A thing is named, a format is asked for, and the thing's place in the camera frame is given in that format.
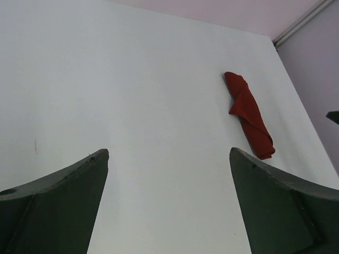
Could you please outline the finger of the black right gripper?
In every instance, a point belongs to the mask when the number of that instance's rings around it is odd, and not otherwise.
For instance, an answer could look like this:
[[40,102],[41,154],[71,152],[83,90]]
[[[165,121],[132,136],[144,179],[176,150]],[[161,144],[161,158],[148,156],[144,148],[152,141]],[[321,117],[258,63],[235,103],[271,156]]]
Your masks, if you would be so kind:
[[339,111],[330,111],[326,114],[326,117],[336,124],[339,124]]

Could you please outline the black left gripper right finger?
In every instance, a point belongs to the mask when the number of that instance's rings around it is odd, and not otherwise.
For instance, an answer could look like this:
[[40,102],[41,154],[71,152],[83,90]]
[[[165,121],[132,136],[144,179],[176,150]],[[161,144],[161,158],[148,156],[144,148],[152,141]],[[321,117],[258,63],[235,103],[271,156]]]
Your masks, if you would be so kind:
[[229,154],[252,253],[338,253],[338,190]]

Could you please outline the red cloth napkin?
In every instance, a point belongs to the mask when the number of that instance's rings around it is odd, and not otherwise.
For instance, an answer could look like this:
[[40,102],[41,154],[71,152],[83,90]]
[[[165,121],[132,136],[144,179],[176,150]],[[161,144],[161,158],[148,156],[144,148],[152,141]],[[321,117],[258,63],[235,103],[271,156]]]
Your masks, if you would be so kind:
[[260,109],[248,83],[241,75],[230,71],[226,72],[224,77],[233,99],[229,114],[239,118],[254,154],[261,160],[272,158],[275,153],[273,140],[263,122]]

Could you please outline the right aluminium frame post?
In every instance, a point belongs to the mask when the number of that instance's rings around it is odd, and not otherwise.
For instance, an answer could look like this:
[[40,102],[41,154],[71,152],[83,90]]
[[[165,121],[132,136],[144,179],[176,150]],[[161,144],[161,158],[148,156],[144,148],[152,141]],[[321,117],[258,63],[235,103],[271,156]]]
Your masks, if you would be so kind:
[[289,27],[287,27],[280,35],[278,35],[272,43],[277,49],[284,44],[290,37],[302,29],[308,22],[320,14],[323,10],[333,4],[335,0],[322,0],[318,1],[313,7],[311,7],[300,18],[294,21]]

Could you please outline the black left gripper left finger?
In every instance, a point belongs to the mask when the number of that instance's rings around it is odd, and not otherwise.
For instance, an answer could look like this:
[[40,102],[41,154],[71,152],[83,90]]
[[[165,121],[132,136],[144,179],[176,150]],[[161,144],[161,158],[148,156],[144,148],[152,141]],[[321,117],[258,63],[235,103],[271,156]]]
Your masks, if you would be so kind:
[[109,152],[1,191],[1,253],[87,253]]

